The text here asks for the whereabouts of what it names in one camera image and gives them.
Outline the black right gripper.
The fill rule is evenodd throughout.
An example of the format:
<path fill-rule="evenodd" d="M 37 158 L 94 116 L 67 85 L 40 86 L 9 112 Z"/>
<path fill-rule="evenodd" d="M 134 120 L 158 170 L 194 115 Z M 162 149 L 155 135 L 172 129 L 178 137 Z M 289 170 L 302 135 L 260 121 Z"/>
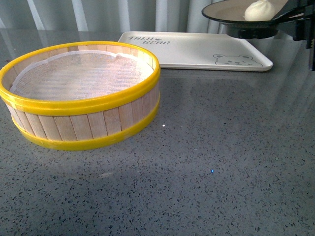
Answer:
<path fill-rule="evenodd" d="M 277 29 L 292 36 L 295 41 L 306 41 L 310 50 L 309 68 L 315 69 L 315 2 L 313 0 L 288 0 L 273 17 Z"/>

